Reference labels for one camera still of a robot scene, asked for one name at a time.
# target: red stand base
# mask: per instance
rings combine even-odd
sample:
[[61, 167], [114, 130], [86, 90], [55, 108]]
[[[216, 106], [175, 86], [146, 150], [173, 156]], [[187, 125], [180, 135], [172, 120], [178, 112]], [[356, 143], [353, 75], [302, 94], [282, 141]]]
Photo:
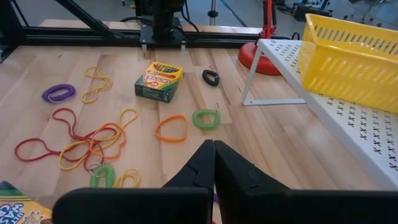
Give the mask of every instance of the red stand base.
[[[241, 47], [238, 59], [247, 68], [251, 67], [254, 55], [256, 54], [257, 46], [254, 43], [247, 43]], [[260, 57], [256, 72], [265, 75], [281, 75], [278, 69], [271, 63], [271, 61], [264, 56]]]

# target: perforated metal shelf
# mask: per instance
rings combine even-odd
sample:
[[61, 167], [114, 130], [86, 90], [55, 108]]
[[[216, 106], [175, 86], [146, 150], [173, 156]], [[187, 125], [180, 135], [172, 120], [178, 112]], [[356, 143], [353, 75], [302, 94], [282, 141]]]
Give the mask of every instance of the perforated metal shelf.
[[260, 40], [257, 46], [328, 130], [364, 164], [380, 187], [398, 188], [398, 115], [305, 91], [298, 58], [301, 43]]

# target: yellow basket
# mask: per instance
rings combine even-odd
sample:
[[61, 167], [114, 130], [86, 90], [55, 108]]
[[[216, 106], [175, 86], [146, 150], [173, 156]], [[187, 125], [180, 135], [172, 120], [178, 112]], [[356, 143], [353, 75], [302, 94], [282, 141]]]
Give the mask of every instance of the yellow basket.
[[398, 114], [398, 32], [305, 17], [298, 61], [303, 87]]

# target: wooden tabletop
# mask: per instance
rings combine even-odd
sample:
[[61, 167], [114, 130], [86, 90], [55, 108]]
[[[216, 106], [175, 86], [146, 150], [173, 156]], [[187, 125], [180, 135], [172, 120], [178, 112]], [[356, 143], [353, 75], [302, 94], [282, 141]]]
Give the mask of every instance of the wooden tabletop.
[[[77, 21], [45, 21], [43, 26], [83, 27]], [[134, 27], [134, 23], [111, 22], [112, 28]], [[237, 32], [252, 28], [201, 27], [202, 30]], [[135, 96], [134, 82], [151, 62], [183, 67], [185, 76], [171, 103]], [[98, 66], [113, 85], [84, 104], [80, 96], [101, 80], [84, 76], [86, 68]], [[222, 85], [212, 87], [201, 77], [204, 69], [217, 71]], [[0, 64], [0, 179], [15, 185], [39, 203], [51, 208], [59, 196], [87, 187], [90, 174], [79, 166], [71, 171], [58, 167], [58, 158], [21, 162], [15, 146], [27, 138], [42, 138], [51, 149], [61, 150], [74, 140], [65, 124], [51, 118], [58, 108], [70, 108], [77, 117], [76, 132], [86, 134], [107, 122], [118, 122], [127, 108], [138, 118], [126, 128], [127, 143], [119, 159], [108, 162], [122, 175], [126, 169], [141, 173], [140, 187], [161, 187], [188, 161], [206, 139], [219, 139], [273, 178], [294, 189], [377, 189], [361, 164], [324, 128], [306, 105], [251, 106], [241, 104], [248, 69], [238, 61], [238, 50], [159, 49], [144, 55], [140, 48], [121, 47], [19, 47]], [[45, 102], [41, 95], [49, 87], [69, 83], [76, 95], [63, 103]], [[295, 97], [282, 77], [256, 75], [248, 97]], [[220, 106], [221, 126], [214, 131], [194, 127], [191, 117], [199, 109]], [[181, 143], [159, 141], [154, 129], [160, 120], [183, 114], [188, 120], [188, 138]], [[181, 122], [166, 124], [162, 134], [178, 137]], [[116, 152], [118, 145], [106, 150]], [[82, 155], [86, 146], [71, 152]], [[25, 158], [44, 153], [39, 143], [25, 145]], [[89, 163], [98, 162], [98, 158]], [[215, 212], [215, 221], [220, 215]]]

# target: crayola crayon box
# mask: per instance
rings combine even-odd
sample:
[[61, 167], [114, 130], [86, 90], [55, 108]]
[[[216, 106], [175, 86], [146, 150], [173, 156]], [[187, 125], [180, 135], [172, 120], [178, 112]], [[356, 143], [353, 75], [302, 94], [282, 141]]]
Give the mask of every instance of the crayola crayon box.
[[52, 224], [51, 211], [3, 181], [0, 182], [0, 223]]
[[136, 95], [169, 103], [182, 77], [181, 67], [153, 62], [136, 81]]

